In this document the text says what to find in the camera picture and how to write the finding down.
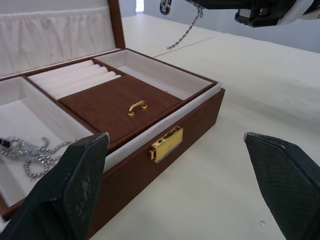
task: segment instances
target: jewelry box lid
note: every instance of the jewelry box lid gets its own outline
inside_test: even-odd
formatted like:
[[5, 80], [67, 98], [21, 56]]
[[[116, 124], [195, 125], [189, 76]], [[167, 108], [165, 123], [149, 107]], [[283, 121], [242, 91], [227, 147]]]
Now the jewelry box lid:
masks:
[[19, 1], [0, 3], [0, 79], [125, 48], [118, 0]]

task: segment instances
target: silver necklace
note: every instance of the silver necklace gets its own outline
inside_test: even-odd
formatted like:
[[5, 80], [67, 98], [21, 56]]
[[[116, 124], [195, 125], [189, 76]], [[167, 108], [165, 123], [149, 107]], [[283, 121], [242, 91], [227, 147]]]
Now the silver necklace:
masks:
[[194, 6], [196, 6], [196, 9], [197, 9], [197, 13], [196, 13], [196, 16], [193, 20], [193, 22], [191, 23], [191, 25], [189, 26], [188, 30], [182, 35], [182, 37], [176, 41], [174, 44], [172, 44], [171, 46], [168, 46], [166, 49], [168, 50], [171, 50], [173, 48], [175, 48], [179, 43], [182, 42], [183, 39], [185, 39], [185, 37], [188, 35], [188, 33], [190, 32], [190, 30], [193, 28], [193, 26], [196, 24], [196, 21], [199, 19], [199, 18], [202, 18], [204, 16], [204, 7], [203, 6], [200, 6], [194, 2], [192, 2], [192, 4]]
[[[50, 143], [49, 139], [45, 136], [41, 139], [44, 141], [44, 144], [41, 147], [38, 147], [18, 137], [9, 137], [6, 140], [10, 142], [10, 147], [3, 148], [0, 145], [0, 154], [10, 159], [25, 160], [23, 169], [27, 177], [31, 178], [31, 180], [41, 178], [49, 172], [50, 166], [56, 165], [61, 158], [61, 156], [51, 157], [50, 155], [53, 155], [58, 152], [59, 149], [72, 144], [70, 141], [65, 141], [58, 144], [53, 149], [48, 149]], [[41, 163], [44, 170], [39, 173], [31, 172], [30, 165], [34, 162]]]

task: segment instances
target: table surface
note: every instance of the table surface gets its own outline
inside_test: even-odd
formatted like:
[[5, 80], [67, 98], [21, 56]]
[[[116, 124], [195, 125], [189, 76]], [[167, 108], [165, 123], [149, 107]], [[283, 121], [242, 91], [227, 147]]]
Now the table surface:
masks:
[[226, 93], [215, 126], [91, 239], [284, 240], [243, 136], [296, 143], [320, 164], [320, 54], [200, 28], [166, 53], [172, 36], [159, 32], [186, 25], [146, 15], [123, 22], [129, 48], [222, 82]]

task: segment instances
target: box lock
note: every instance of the box lock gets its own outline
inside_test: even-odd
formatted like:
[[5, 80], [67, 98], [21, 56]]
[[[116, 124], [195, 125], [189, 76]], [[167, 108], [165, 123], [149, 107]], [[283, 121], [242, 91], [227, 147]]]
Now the box lock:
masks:
[[183, 140], [184, 129], [176, 126], [151, 145], [150, 157], [155, 163], [171, 153]]

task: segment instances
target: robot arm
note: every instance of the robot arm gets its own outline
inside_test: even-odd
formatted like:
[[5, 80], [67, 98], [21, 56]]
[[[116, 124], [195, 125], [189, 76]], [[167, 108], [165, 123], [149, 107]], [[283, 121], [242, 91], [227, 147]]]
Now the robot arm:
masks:
[[[301, 18], [320, 19], [320, 0], [187, 0], [205, 9], [237, 9], [234, 19], [250, 27], [290, 24]], [[167, 15], [171, 0], [161, 0], [160, 11]]]

